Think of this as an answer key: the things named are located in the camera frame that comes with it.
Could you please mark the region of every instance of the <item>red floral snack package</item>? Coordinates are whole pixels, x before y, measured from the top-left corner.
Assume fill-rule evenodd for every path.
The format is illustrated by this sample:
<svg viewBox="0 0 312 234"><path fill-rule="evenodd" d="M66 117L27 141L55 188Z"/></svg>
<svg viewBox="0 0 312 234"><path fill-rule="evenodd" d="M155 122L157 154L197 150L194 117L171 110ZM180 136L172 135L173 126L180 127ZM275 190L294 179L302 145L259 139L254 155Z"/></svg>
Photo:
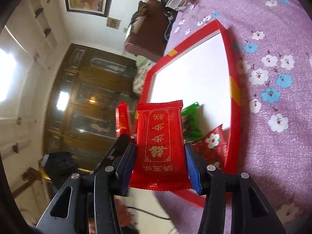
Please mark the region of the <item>red floral snack package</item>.
<svg viewBox="0 0 312 234"><path fill-rule="evenodd" d="M131 136L130 113L126 102L120 102L116 107L116 136L121 134Z"/></svg>
<svg viewBox="0 0 312 234"><path fill-rule="evenodd" d="M227 143L224 140L222 125L210 131L203 140L192 143L194 151L202 156L207 164L223 168L227 157Z"/></svg>
<svg viewBox="0 0 312 234"><path fill-rule="evenodd" d="M130 187L154 191L191 188L183 143L182 106L182 100L137 105L137 151Z"/></svg>

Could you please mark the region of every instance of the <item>window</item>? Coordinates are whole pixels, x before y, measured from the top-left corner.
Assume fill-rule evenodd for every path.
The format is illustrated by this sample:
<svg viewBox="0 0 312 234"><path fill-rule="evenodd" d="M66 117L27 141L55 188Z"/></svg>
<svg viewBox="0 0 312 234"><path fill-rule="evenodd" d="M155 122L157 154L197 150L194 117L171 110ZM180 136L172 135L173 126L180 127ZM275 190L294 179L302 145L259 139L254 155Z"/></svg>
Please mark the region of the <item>window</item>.
<svg viewBox="0 0 312 234"><path fill-rule="evenodd" d="M15 66L16 61L13 55L0 49L0 102L7 97Z"/></svg>

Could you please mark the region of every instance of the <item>green snack package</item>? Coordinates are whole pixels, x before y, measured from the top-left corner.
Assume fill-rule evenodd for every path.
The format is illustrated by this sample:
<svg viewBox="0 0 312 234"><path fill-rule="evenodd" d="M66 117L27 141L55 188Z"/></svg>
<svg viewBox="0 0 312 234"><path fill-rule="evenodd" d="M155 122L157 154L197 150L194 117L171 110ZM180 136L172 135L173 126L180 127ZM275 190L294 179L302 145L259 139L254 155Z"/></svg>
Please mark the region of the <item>green snack package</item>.
<svg viewBox="0 0 312 234"><path fill-rule="evenodd" d="M196 102L181 111L183 124L183 137L186 141L196 141L202 138L202 132L198 128L196 110L199 103Z"/></svg>

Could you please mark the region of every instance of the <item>red packaging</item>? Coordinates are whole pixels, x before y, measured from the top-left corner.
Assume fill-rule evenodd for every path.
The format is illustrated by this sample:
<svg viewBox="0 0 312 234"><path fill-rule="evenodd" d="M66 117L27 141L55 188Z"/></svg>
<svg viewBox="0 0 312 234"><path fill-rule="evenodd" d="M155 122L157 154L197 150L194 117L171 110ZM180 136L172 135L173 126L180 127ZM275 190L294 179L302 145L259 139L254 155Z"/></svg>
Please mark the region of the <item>red packaging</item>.
<svg viewBox="0 0 312 234"><path fill-rule="evenodd" d="M182 107L182 100L137 105L137 151L131 187L154 191L191 188L183 143Z"/></svg>
<svg viewBox="0 0 312 234"><path fill-rule="evenodd" d="M116 136L121 134L131 136L130 113L126 102L120 102L116 107Z"/></svg>
<svg viewBox="0 0 312 234"><path fill-rule="evenodd" d="M207 164L223 168L227 157L227 143L224 140L222 125L210 131L203 140L192 143L194 151L202 156Z"/></svg>

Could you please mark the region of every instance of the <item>chair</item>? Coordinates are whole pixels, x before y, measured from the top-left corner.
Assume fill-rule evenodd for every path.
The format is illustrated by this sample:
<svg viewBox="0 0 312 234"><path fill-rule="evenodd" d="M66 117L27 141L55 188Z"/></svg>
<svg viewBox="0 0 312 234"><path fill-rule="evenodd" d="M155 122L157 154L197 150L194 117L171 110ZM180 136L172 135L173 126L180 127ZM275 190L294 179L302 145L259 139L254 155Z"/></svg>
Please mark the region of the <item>chair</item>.
<svg viewBox="0 0 312 234"><path fill-rule="evenodd" d="M124 48L131 54L142 55L153 62L158 62L166 48L167 42L163 35L169 21L164 15L165 8L161 2L149 0L147 3L149 15L136 18Z"/></svg>

